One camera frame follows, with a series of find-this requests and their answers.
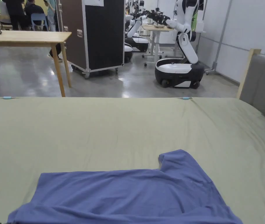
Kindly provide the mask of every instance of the wooden table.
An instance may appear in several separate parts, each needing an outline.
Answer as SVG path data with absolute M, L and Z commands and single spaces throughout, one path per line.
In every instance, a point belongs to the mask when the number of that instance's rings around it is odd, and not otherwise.
M 61 96 L 65 97 L 63 81 L 58 61 L 56 45 L 60 44 L 66 69 L 68 86 L 71 88 L 70 75 L 66 58 L 64 42 L 71 35 L 70 32 L 37 32 L 37 31 L 10 31 L 3 30 L 0 35 L 0 47 L 51 47 L 57 71 Z
M 163 27 L 163 28 L 157 28 L 154 25 L 143 25 L 142 26 L 145 30 L 153 31 L 152 41 L 151 41 L 151 52 L 150 54 L 143 54 L 144 56 L 154 57 L 154 62 L 145 62 L 144 65 L 147 66 L 147 64 L 156 64 L 158 61 L 158 53 L 159 53 L 159 37 L 161 32 L 170 32 L 173 31 L 172 28 Z

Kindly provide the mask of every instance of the person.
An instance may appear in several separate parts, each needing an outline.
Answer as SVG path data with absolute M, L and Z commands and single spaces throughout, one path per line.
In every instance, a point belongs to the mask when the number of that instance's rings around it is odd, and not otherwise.
M 44 0 L 45 2 L 45 5 L 48 7 L 49 4 L 47 2 L 47 0 Z M 59 25 L 58 25 L 58 17 L 57 17 L 57 11 L 55 11 L 55 14 L 54 14 L 54 21 L 55 21 L 55 31 L 59 32 Z M 61 58 L 59 58 L 59 54 L 61 53 L 61 45 L 60 44 L 57 44 L 56 45 L 56 50 L 57 50 L 57 54 L 58 54 L 58 61 L 59 62 L 63 62 L 63 60 Z M 53 59 L 53 52 L 52 50 L 50 50 L 49 54 L 48 54 L 48 57 L 52 58 Z
M 24 0 L 2 0 L 2 1 L 6 3 L 12 29 L 19 30 L 19 25 L 21 29 L 26 29 L 27 20 L 22 7 Z
M 55 25 L 55 13 L 56 13 L 56 1 L 55 0 L 44 0 L 47 8 L 47 20 L 49 22 L 49 27 L 51 32 L 56 32 Z
M 25 13 L 28 17 L 28 22 L 29 24 L 31 24 L 31 15 L 33 13 L 40 13 L 40 14 L 44 14 L 45 12 L 43 11 L 43 9 L 39 6 L 35 4 L 35 0 L 27 0 L 27 3 L 29 2 L 29 4 L 25 7 Z M 40 26 L 42 24 L 42 21 L 34 21 L 34 23 L 38 26 Z

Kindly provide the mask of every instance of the shoe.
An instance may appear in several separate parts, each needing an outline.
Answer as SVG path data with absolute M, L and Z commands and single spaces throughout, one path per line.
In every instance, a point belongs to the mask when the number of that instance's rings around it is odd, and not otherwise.
M 58 57 L 58 62 L 59 63 L 63 62 L 63 59 Z

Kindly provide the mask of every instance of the gray headboard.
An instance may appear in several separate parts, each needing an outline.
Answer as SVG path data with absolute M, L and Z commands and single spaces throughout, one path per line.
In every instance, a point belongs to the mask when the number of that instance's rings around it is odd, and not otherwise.
M 265 115 L 265 56 L 252 54 L 248 72 L 240 93 L 241 100 Z

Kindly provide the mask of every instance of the bed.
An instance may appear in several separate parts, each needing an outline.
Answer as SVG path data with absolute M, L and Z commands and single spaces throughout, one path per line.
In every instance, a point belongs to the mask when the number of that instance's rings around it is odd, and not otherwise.
M 243 223 L 264 223 L 265 116 L 249 102 L 0 97 L 0 222 L 31 200 L 43 172 L 158 169 L 158 155 L 177 149 Z

